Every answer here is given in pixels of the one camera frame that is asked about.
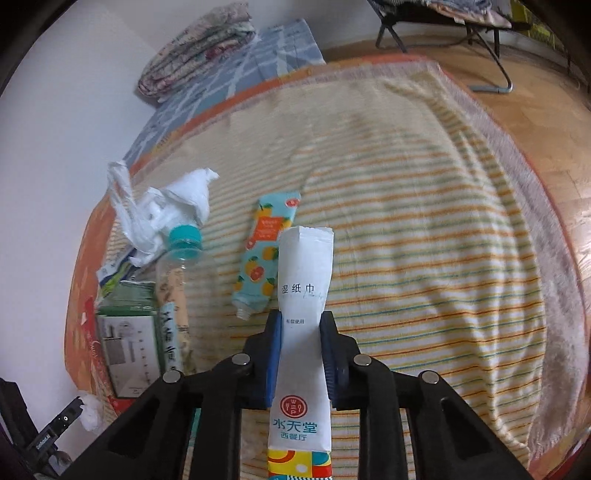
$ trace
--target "chair leg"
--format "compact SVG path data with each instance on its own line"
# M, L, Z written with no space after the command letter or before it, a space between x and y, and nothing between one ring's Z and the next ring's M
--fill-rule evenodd
M384 26L384 24L381 24L379 26L378 39L375 41L376 48L381 48L380 44L382 43L382 39L384 37L385 30L386 30L386 27Z
M408 50L406 48L406 45L402 41L402 38L400 38L398 36L398 34L394 31L394 29L392 27L390 27L389 25L386 28L390 32L390 35L392 35L392 38L396 41L396 43L400 47L400 50L402 51L402 53L408 53Z
M493 35L495 36L495 55L497 58L501 58L501 41L499 39L499 29L495 28L493 30Z
M496 53L490 47L488 42L482 37L480 32L478 30L474 30L474 32L476 32L476 35L480 39L480 42L482 42L482 44L488 50L488 53L491 54L492 59L495 61L497 66L500 68L503 76L505 77L505 80L507 81L507 86L506 87L498 87L498 86L490 86L490 85L470 85L469 86L470 90L472 90L473 92L511 93L511 91L513 90L513 83L511 82L511 78L509 78L509 74L506 72L505 68L503 67L503 64L501 63L499 57L496 55Z

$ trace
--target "metal frame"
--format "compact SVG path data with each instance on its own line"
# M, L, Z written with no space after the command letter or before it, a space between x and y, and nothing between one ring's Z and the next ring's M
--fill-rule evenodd
M375 41L376 48L383 50L383 47L381 46L382 40L384 38L384 32L386 30L388 30L388 32L390 33L390 35L392 35L392 38L394 39L394 41L398 45L398 48L400 48L400 50L403 53L408 53L408 47L404 44L402 38L400 38L400 36L394 30L394 25L396 25L396 23L399 23L401 21L409 21L408 18L406 18L406 17L398 18L396 13L388 13L388 14L384 15L381 12L381 10L379 9L379 4L375 3L373 0L368 0L368 3L372 7L372 9L376 13L376 15L379 17L380 21L382 22L380 25L380 28L379 28L378 38ZM489 31L489 30L493 31L494 50L490 47L488 42L482 36L481 32L485 31L485 30L486 31ZM486 26L482 26L479 24L466 24L466 31L467 31L466 36L457 42L453 42L453 43L445 44L445 45L439 45L439 44L431 45L431 44L429 44L429 45L416 45L416 46L451 47L451 46L459 45L465 41L467 41L469 45L472 45L473 37L477 36L481 45L484 46L484 48L486 48L486 50L488 51L488 53L490 54L492 59L495 61L496 65L499 67L501 73L503 74L503 77L505 77L505 80L507 82L507 86L503 87L503 86L497 86L497 85L469 85L468 88L470 90L472 90L473 92L511 93L513 90L513 82L511 81L511 78L509 77L509 74L505 70L503 64L501 63L501 59L500 59L501 43L500 43L500 39L499 39L499 29L495 28L495 27L486 27Z

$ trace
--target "colorful packaging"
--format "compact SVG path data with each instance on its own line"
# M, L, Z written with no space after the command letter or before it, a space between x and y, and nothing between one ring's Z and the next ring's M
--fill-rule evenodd
M128 245L125 249L119 252L111 262L104 264L96 272L101 298L104 298L111 293L121 280L131 278L131 276L139 270L139 268L134 267L129 260L136 253L137 250L131 245Z
M189 313L184 291L184 273L181 268L159 278L157 290L160 307L160 328L164 351L164 371L178 370L185 375L197 373L193 361Z
M232 294L236 316L242 320L262 312L273 294L279 259L277 238L281 231L291 227L300 198L299 192L288 192L271 193L259 200Z
M328 479L332 465L328 452L299 452L297 450L269 450L267 452L269 480L288 478Z

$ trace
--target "folded quilt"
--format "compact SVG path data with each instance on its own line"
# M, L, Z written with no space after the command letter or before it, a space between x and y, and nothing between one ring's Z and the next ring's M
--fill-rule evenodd
M206 73L254 38L255 29L249 20L247 3L214 8L150 60L139 78L139 91L161 97Z

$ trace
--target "tissue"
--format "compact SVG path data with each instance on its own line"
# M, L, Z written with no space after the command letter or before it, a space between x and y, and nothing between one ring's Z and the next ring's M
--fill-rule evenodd
M102 411L103 405L100 400L87 392L80 392L80 399L83 405L80 406L80 422L88 432L98 432L102 430Z
M297 226L279 237L277 297L283 326L269 450L331 449L330 400L319 326L332 261L330 228Z
M164 252L165 240L174 227L202 226L207 221L208 185L219 175L209 168L194 170L161 190L149 188L137 202L125 163L111 162L107 177L121 230L137 250L129 261L143 267Z

